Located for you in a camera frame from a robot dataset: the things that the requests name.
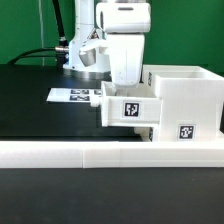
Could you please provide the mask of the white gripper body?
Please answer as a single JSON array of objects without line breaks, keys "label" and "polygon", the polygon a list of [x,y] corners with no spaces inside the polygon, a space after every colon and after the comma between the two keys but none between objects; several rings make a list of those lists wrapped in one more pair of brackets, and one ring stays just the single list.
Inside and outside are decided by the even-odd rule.
[{"label": "white gripper body", "polygon": [[83,43],[79,57],[85,66],[96,63],[96,51],[109,56],[112,83],[135,87],[140,81],[145,36],[151,28],[151,6],[146,1],[106,1],[96,6],[98,28],[104,39]]}]

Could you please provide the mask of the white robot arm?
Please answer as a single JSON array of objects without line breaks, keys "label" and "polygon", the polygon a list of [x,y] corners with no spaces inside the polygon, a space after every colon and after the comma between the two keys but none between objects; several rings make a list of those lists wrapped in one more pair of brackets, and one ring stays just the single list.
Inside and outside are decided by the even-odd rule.
[{"label": "white robot arm", "polygon": [[75,0],[75,36],[69,42],[68,71],[111,75],[118,88],[140,80],[145,34],[151,28],[147,0]]}]

